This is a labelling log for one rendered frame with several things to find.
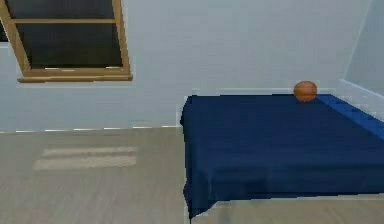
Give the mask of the dark blue bed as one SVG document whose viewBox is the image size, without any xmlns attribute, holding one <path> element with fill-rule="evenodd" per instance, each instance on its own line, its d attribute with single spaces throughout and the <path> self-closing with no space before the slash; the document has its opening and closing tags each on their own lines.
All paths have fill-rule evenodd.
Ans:
<svg viewBox="0 0 384 224">
<path fill-rule="evenodd" d="M 384 193 L 384 122 L 332 94 L 191 95 L 180 124 L 190 217 L 219 201 Z"/>
</svg>

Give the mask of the orange basketball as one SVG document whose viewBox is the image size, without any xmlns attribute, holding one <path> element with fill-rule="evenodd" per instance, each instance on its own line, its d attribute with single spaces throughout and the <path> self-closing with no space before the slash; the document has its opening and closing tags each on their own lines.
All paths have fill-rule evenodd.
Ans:
<svg viewBox="0 0 384 224">
<path fill-rule="evenodd" d="M 298 82 L 294 86 L 293 94 L 298 101 L 312 101 L 317 95 L 317 85 L 311 81 Z"/>
</svg>

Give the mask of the wooden framed window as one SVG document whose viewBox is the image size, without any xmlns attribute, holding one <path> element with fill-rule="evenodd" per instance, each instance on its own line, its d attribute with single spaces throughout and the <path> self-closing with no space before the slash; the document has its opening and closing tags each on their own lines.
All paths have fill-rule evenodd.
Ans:
<svg viewBox="0 0 384 224">
<path fill-rule="evenodd" d="M 131 81 L 123 0 L 0 0 L 20 83 Z"/>
</svg>

